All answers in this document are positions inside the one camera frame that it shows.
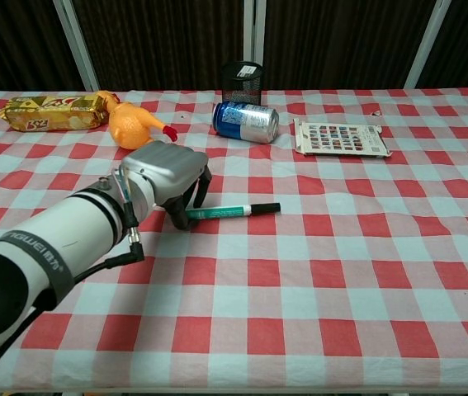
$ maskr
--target table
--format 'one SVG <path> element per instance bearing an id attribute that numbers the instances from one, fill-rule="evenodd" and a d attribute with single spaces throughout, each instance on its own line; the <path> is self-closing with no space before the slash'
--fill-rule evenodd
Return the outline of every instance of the table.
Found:
<path id="1" fill-rule="evenodd" d="M 0 107 L 33 94 L 0 92 Z M 181 232 L 154 211 L 145 261 L 39 318 L 0 361 L 0 389 L 468 392 L 468 88 L 264 92 L 272 145 L 216 136 L 219 92 L 121 99 L 209 155 L 205 205 L 282 212 Z M 303 157 L 293 117 L 383 125 L 393 155 Z M 0 235 L 125 154 L 106 126 L 23 134 L 0 120 Z"/>

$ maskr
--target yellow snack package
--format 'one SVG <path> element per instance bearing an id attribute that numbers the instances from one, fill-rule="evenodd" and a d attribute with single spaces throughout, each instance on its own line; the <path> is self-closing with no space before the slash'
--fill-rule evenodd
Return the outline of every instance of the yellow snack package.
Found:
<path id="1" fill-rule="evenodd" d="M 86 130 L 109 119 L 104 100 L 96 93 L 70 97 L 13 97 L 0 118 L 14 130 Z"/>

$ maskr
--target black mesh pen holder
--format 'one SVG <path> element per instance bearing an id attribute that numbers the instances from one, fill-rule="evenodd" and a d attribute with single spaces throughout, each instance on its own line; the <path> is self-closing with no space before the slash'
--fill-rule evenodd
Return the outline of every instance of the black mesh pen holder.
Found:
<path id="1" fill-rule="evenodd" d="M 223 101 L 261 105 L 263 67 L 254 62 L 230 62 L 223 66 Z"/>

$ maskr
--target white pole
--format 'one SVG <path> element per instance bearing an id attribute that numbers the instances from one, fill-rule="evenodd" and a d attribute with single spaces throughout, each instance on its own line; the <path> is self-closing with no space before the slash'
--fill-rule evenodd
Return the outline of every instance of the white pole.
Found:
<path id="1" fill-rule="evenodd" d="M 253 61 L 253 0 L 243 4 L 243 60 Z"/>
<path id="2" fill-rule="evenodd" d="M 267 0 L 256 0 L 256 37 L 254 47 L 254 60 L 263 65 L 265 50 L 265 17 L 267 15 Z"/>
<path id="3" fill-rule="evenodd" d="M 74 62 L 78 68 L 85 90 L 99 90 L 100 86 L 98 85 L 96 72 L 92 66 L 91 57 L 88 54 L 87 45 L 85 44 L 81 28 L 79 27 L 72 0 L 54 0 L 54 7 L 58 13 L 65 37 L 67 37 Z"/>
<path id="4" fill-rule="evenodd" d="M 450 7 L 450 2 L 451 0 L 436 0 L 432 15 L 430 15 L 428 25 L 426 26 L 426 30 L 423 34 L 421 45 L 418 47 L 414 63 L 412 64 L 412 68 L 409 70 L 408 77 L 404 83 L 404 88 L 411 89 L 415 88 L 417 85 L 418 78 L 421 76 L 421 72 L 426 64 L 430 50 L 433 47 L 437 33 L 441 28 L 442 20 L 445 18 L 448 8 Z"/>

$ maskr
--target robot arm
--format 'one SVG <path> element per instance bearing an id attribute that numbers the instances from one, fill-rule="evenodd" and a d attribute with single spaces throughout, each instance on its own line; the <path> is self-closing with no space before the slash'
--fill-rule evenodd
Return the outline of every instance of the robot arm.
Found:
<path id="1" fill-rule="evenodd" d="M 206 196 L 207 163 L 204 153 L 154 141 L 124 158 L 120 175 L 100 177 L 0 237 L 0 346 L 31 307 L 55 308 L 73 288 L 74 277 L 126 235 L 130 252 L 107 261 L 114 266 L 141 261 L 137 226 L 155 205 L 167 208 L 177 228 L 191 226 L 185 208 L 196 185 L 194 206 Z M 125 181 L 123 191 L 119 178 Z"/>

